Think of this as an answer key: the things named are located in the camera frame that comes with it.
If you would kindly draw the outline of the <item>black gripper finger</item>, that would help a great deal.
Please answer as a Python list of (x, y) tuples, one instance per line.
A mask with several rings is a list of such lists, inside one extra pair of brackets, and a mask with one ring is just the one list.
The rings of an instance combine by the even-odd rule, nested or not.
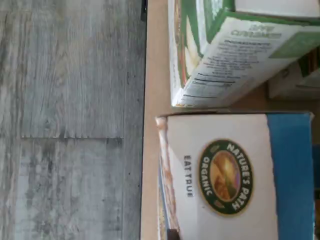
[(180, 240), (179, 233), (176, 229), (168, 229), (166, 232), (167, 240)]

